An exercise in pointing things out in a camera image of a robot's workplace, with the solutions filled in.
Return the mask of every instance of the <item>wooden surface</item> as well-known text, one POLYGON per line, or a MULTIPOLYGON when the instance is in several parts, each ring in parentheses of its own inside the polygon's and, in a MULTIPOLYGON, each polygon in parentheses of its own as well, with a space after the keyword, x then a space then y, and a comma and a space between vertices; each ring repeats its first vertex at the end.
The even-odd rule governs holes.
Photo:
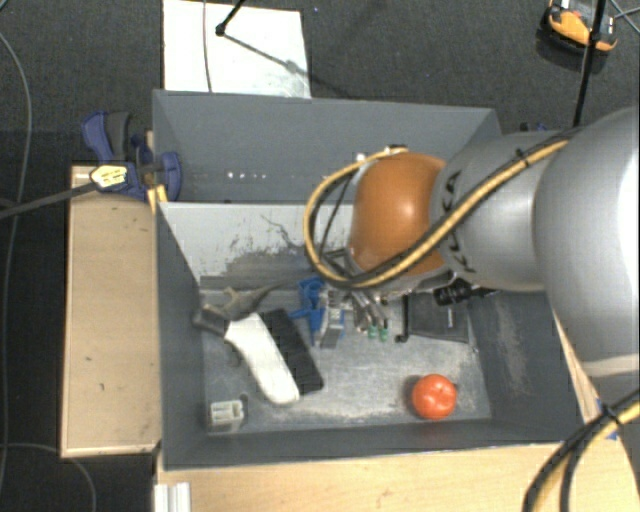
MULTIPOLYGON (((280 466, 159 469, 158 482, 189 482, 193 512, 517 511, 529 482, 554 449, 537 445, 280 466)), ((576 473, 572 510, 640 510, 621 444, 603 442, 588 457, 576 473)), ((559 510, 559 481, 554 484, 537 510, 559 510)))
MULTIPOLYGON (((72 183, 91 168, 72 170, 72 183)), ((61 454, 151 451, 160 439, 153 217, 115 194, 69 216, 61 454)))
MULTIPOLYGON (((88 169, 76 168, 76 184, 88 169)), ((160 439, 153 219, 116 195, 74 199, 69 231, 61 451, 63 456, 150 451, 160 439)), ((586 418, 594 392, 563 336, 586 418)), ((192 510, 518 510, 554 445, 273 466, 164 472, 191 485, 192 510)), ((557 510, 558 482, 540 510, 557 510)), ((626 453, 590 450, 574 510, 640 511, 626 453)))

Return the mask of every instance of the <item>tripod leg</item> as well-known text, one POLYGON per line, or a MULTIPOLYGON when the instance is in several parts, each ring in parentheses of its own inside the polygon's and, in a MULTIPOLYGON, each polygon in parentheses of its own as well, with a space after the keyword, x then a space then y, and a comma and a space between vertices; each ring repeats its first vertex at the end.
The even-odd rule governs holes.
POLYGON ((233 17, 236 15, 236 13, 240 10, 240 7, 242 7, 242 4, 244 4, 245 1, 246 0, 238 0, 236 5, 233 6, 233 9, 231 9, 231 12, 224 19, 224 21, 222 23, 220 23, 216 27, 216 35, 217 36, 222 37, 224 35, 225 30, 227 30, 227 25, 233 19, 233 17))

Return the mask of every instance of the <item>orange ball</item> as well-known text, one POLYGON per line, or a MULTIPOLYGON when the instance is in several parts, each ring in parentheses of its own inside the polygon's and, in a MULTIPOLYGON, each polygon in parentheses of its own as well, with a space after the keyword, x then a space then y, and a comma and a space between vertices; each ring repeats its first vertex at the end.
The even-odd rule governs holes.
POLYGON ((411 392, 414 409, 429 420, 441 420, 449 416, 456 407, 457 397, 454 384, 437 373, 422 377, 411 392))

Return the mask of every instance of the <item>gray floor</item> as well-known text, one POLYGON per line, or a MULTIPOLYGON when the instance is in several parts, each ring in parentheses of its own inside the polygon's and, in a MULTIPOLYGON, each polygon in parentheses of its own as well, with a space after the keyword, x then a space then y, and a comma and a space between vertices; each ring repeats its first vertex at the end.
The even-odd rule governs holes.
MULTIPOLYGON (((620 3, 634 5, 632 0, 620 3)), ((522 122, 548 128, 571 122, 580 57, 538 40, 545 0, 247 4, 302 11, 316 97, 492 107, 505 132, 522 122)), ((132 128, 151 125, 150 92, 161 86, 162 76, 161 20, 160 0, 10 0, 0 11, 0 32, 21 58, 33 95, 35 132, 25 199, 63 189, 70 163, 92 157, 79 132, 80 121, 91 111, 129 110, 135 116, 132 128)), ((592 77, 584 122, 638 102, 640 38, 623 22, 619 36, 618 47, 592 77)), ((15 196, 22 158, 20 87, 7 52, 0 49, 0 198, 15 196)), ((25 215, 20 228, 9 323, 10 439, 55 445, 64 208, 25 215)), ((7 234, 8 223, 3 223, 1 253, 7 234)), ((625 439, 640 474, 640 426, 626 427, 625 439)), ((11 456, 1 510, 86 506, 84 491, 67 492, 81 484, 68 487, 76 481, 66 479, 60 465, 40 454, 29 457, 11 456), (49 462, 58 469, 51 470, 49 462), (34 479, 41 485, 34 486, 34 479), (71 505, 69 496, 76 496, 71 505)), ((150 467, 149 457, 93 463, 101 509, 147 510, 150 467)))

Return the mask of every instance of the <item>gray bin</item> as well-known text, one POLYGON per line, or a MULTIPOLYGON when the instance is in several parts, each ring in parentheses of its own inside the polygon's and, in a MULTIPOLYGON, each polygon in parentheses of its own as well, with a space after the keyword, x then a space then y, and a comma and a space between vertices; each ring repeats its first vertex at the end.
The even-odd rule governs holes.
MULTIPOLYGON (((222 300, 228 284, 284 276, 289 284, 262 309, 294 309, 295 280, 310 275, 302 205, 320 177, 389 142, 449 159, 472 139, 499 134, 492 111, 156 92, 154 134, 156 151, 178 151, 185 170, 181 202, 162 204, 157 222, 168 469, 548 442, 581 425, 541 294, 472 300, 468 343, 412 336, 382 344, 348 330, 335 349, 311 348, 325 389, 287 408, 266 403, 246 366, 230 364, 233 351, 191 325, 203 296, 222 300), (260 123, 251 122, 256 116, 260 123), (285 130, 291 123, 296 129, 285 130), (412 380, 432 372, 452 376, 459 390, 456 411, 442 422, 418 419, 406 403, 412 380), (238 396, 247 406, 243 426, 211 435, 208 404, 238 396)), ((347 206, 332 243, 344 241, 348 221, 347 206)), ((308 342, 304 322, 298 327, 308 342)))

